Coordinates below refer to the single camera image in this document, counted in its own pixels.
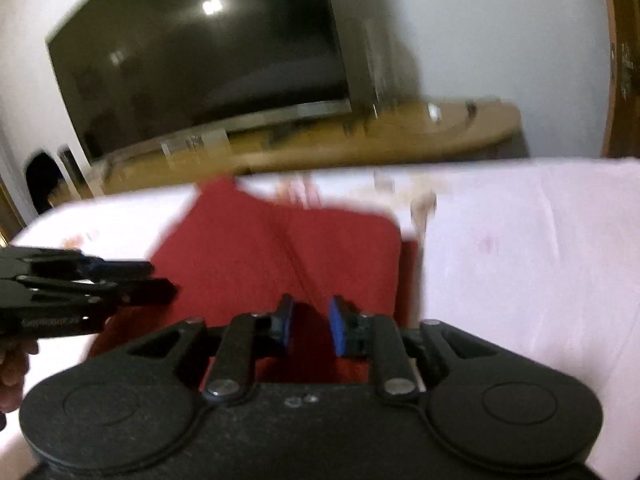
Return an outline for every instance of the television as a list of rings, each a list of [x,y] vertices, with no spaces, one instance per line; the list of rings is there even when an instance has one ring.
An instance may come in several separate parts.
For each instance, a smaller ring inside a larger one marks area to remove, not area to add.
[[[350,111],[330,0],[88,0],[47,46],[89,162]]]

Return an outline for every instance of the wooden door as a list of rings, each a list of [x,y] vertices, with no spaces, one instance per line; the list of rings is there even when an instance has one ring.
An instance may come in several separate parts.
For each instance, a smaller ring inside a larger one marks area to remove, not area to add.
[[[611,85],[602,155],[640,157],[640,0],[607,5]]]

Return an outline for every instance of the black chair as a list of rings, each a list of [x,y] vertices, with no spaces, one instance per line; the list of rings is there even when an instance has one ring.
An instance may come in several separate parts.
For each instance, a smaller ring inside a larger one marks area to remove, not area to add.
[[[24,176],[31,201],[38,214],[52,209],[49,204],[49,195],[56,189],[58,183],[64,180],[56,161],[48,153],[37,152],[27,163]]]

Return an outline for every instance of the finger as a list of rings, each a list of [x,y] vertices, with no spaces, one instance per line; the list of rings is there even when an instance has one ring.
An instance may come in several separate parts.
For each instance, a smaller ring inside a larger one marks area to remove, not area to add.
[[[34,340],[29,341],[21,341],[20,349],[29,355],[37,355],[40,352],[40,347],[38,346],[38,342]]]
[[[9,350],[0,367],[0,381],[5,386],[15,386],[29,371],[29,359],[21,350]]]
[[[20,407],[24,378],[14,386],[0,386],[0,412],[11,413]]]

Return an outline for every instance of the mattress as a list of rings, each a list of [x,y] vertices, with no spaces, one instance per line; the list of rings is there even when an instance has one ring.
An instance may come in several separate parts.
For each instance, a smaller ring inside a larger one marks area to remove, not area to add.
[[[243,178],[241,186],[301,206],[392,216],[403,237],[420,239],[424,251],[416,319],[441,319],[583,380],[605,410],[588,464],[606,479],[638,476],[638,162],[313,171]],[[38,218],[14,243],[145,258],[197,195],[195,186],[178,186],[65,205]],[[424,204],[427,218],[421,219],[416,212]],[[92,340],[42,341],[26,389],[80,362]],[[18,479],[33,464],[12,413],[0,433],[0,478]]]

